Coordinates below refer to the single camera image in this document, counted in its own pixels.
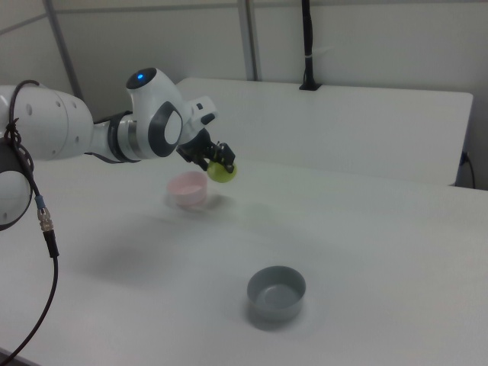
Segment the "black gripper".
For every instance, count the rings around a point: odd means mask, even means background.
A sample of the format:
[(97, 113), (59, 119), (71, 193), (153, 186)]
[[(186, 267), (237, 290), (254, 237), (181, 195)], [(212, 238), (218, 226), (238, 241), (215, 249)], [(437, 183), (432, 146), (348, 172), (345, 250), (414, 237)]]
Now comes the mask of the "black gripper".
[(234, 170), (234, 160), (236, 158), (232, 149), (223, 143), (223, 155), (220, 147), (213, 143), (207, 130), (201, 130), (191, 141), (180, 144), (176, 152), (186, 161), (195, 162), (203, 171), (207, 171), (209, 162), (223, 162), (223, 167), (227, 171)]

